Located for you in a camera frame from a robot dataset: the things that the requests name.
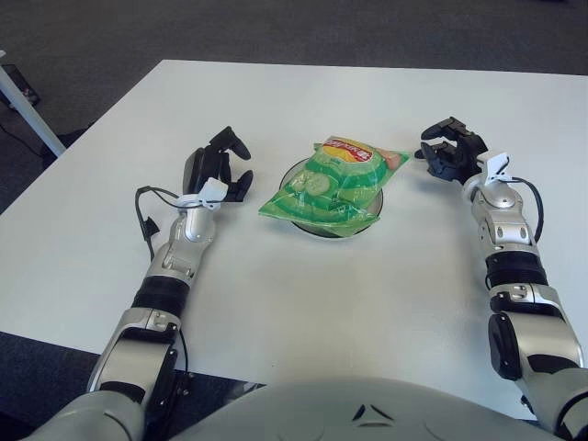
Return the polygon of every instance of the white clip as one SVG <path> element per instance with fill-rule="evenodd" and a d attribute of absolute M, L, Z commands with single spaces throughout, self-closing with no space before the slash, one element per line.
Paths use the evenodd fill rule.
<path fill-rule="evenodd" d="M 481 168 L 481 181 L 483 186 L 488 186 L 495 181 L 510 181 L 512 177 L 504 170 L 509 163 L 508 153 L 495 153 L 492 150 L 479 154 L 476 158 Z"/>
<path fill-rule="evenodd" d="M 489 184 L 497 181 L 510 181 L 513 178 L 508 175 L 505 170 L 509 163 L 508 153 L 493 152 L 489 150 L 479 154 L 476 162 L 481 169 L 481 173 L 472 176 L 466 181 L 461 190 L 461 194 L 465 200 L 471 202 L 474 192 L 481 187 L 486 187 Z"/>
<path fill-rule="evenodd" d="M 211 211 L 219 209 L 221 202 L 227 196 L 229 186 L 223 182 L 209 177 L 196 195 L 182 195 L 176 200 L 176 205 L 181 207 L 204 207 Z"/>

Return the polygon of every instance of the robot forearm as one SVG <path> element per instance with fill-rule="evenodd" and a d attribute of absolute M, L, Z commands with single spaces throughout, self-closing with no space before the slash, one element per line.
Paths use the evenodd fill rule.
<path fill-rule="evenodd" d="M 558 293 L 548 285 L 536 238 L 522 214 L 523 200 L 508 186 L 525 181 L 506 173 L 506 153 L 489 152 L 456 119 L 423 133 L 426 140 L 441 136 L 457 146 L 423 142 L 417 157 L 427 160 L 432 175 L 463 184 L 463 197 L 472 204 L 494 312 L 488 326 L 492 366 L 502 378 L 516 382 L 524 393 L 522 402 L 546 430 L 584 439 L 588 369 Z"/>

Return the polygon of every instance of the white table leg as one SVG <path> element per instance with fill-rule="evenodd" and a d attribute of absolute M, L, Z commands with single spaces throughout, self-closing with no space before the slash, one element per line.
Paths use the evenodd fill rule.
<path fill-rule="evenodd" d="M 12 105 L 18 110 L 18 113 L 25 119 L 29 126 L 37 132 L 39 137 L 47 144 L 55 156 L 60 156 L 65 152 L 65 147 L 55 133 L 51 131 L 47 123 L 40 117 L 39 113 L 30 105 L 28 100 L 22 95 L 20 89 L 14 84 L 8 73 L 0 69 L 0 91 L 10 100 Z"/>

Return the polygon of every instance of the black joint segment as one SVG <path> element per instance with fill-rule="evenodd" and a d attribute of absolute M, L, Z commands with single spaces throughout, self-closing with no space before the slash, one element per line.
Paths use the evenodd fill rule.
<path fill-rule="evenodd" d="M 247 147 L 245 147 L 243 141 L 235 135 L 230 126 L 225 127 L 218 135 L 212 138 L 209 143 L 212 147 L 218 150 L 218 152 L 232 150 L 241 159 L 251 159 L 251 154 L 247 150 Z"/>
<path fill-rule="evenodd" d="M 429 127 L 421 134 L 422 140 L 432 140 L 434 138 L 447 138 L 456 141 L 459 136 L 469 136 L 471 132 L 466 129 L 466 125 L 459 119 L 449 117 L 435 125 Z"/>
<path fill-rule="evenodd" d="M 177 326 L 168 323 L 164 330 L 155 331 L 145 328 L 128 328 L 122 332 L 121 337 L 129 340 L 141 340 L 143 342 L 166 343 L 172 345 L 175 342 Z"/>
<path fill-rule="evenodd" d="M 224 202 L 243 202 L 245 195 L 254 180 L 254 172 L 247 170 L 237 182 L 229 184 Z"/>
<path fill-rule="evenodd" d="M 222 160 L 220 164 L 219 179 L 225 184 L 231 183 L 231 165 L 229 164 L 229 154 L 221 153 Z"/>
<path fill-rule="evenodd" d="M 539 256 L 525 251 L 502 251 L 486 258 L 488 279 L 495 287 L 505 283 L 537 283 L 547 285 L 548 279 Z"/>
<path fill-rule="evenodd" d="M 111 390 L 113 392 L 122 393 L 131 400 L 141 404 L 145 396 L 145 390 L 136 384 L 124 383 L 122 381 L 107 381 L 100 385 L 100 390 Z"/>
<path fill-rule="evenodd" d="M 526 358 L 529 366 L 535 372 L 555 374 L 563 369 L 579 368 L 579 366 L 563 356 L 549 356 L 547 354 L 534 354 Z"/>
<path fill-rule="evenodd" d="M 189 286 L 177 278 L 146 277 L 135 295 L 132 307 L 166 311 L 179 318 L 186 306 L 188 292 Z"/>
<path fill-rule="evenodd" d="M 506 291 L 496 293 L 496 295 L 490 299 L 490 307 L 496 313 L 510 311 L 522 312 L 526 314 L 548 315 L 551 317 L 558 317 L 559 319 L 565 321 L 561 311 L 555 306 L 545 303 L 525 303 L 512 301 L 508 296 L 508 292 Z"/>
<path fill-rule="evenodd" d="M 147 404 L 145 420 L 148 427 L 158 425 L 162 421 L 162 417 L 166 415 L 167 410 L 173 409 L 176 360 L 177 351 L 168 349 L 153 386 L 152 396 Z"/>
<path fill-rule="evenodd" d="M 147 220 L 145 221 L 145 230 L 143 231 L 143 239 L 147 240 L 158 232 L 159 227 L 155 223 L 155 220 L 147 218 Z"/>
<path fill-rule="evenodd" d="M 503 379 L 516 380 L 523 375 L 518 355 L 515 328 L 508 315 L 494 314 L 488 321 L 488 340 L 492 367 Z"/>

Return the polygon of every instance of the black device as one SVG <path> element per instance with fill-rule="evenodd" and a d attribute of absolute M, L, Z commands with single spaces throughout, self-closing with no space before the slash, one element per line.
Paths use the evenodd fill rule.
<path fill-rule="evenodd" d="M 31 106 L 36 106 L 40 102 L 40 96 L 28 83 L 22 73 L 14 64 L 3 64 L 2 68 L 6 71 L 10 79 L 17 85 L 18 89 L 22 92 L 22 95 L 28 100 Z M 8 108 L 15 110 L 10 100 L 0 92 L 0 101 L 2 101 Z"/>

